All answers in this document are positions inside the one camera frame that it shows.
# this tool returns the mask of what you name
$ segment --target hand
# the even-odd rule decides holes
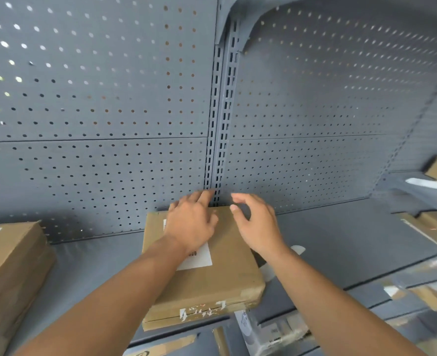
[[[240,234],[251,249],[258,252],[266,261],[273,255],[287,250],[278,228],[275,210],[263,199],[253,194],[231,194],[233,202],[246,203],[251,210],[250,221],[237,205],[230,210],[239,227]]]
[[[209,217],[207,210],[213,194],[214,190],[195,191],[169,206],[164,236],[183,246],[184,257],[197,251],[214,234],[219,217]]]

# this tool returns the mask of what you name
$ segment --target left hand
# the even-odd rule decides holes
[[[195,191],[169,206],[164,236],[178,241],[185,256],[197,251],[214,234],[219,217],[209,217],[207,211],[213,194],[214,190]]]

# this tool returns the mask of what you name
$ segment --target forearm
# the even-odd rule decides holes
[[[174,239],[159,239],[16,356],[121,355],[184,257]]]
[[[267,261],[326,355],[424,355],[286,246]]]

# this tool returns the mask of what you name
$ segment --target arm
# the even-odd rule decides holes
[[[327,355],[424,355],[289,249],[271,206],[256,195],[232,197],[251,209],[247,221],[238,206],[230,207],[244,240],[271,265]]]
[[[212,191],[172,203],[164,236],[23,346],[16,356],[122,355],[144,315],[177,267],[214,233],[207,216]]]

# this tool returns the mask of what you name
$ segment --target right hand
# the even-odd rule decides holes
[[[230,210],[239,227],[240,234],[250,248],[258,252],[266,261],[273,255],[286,250],[283,237],[276,221],[275,210],[263,199],[253,194],[231,194],[233,202],[246,203],[251,210],[250,221],[237,205]]]

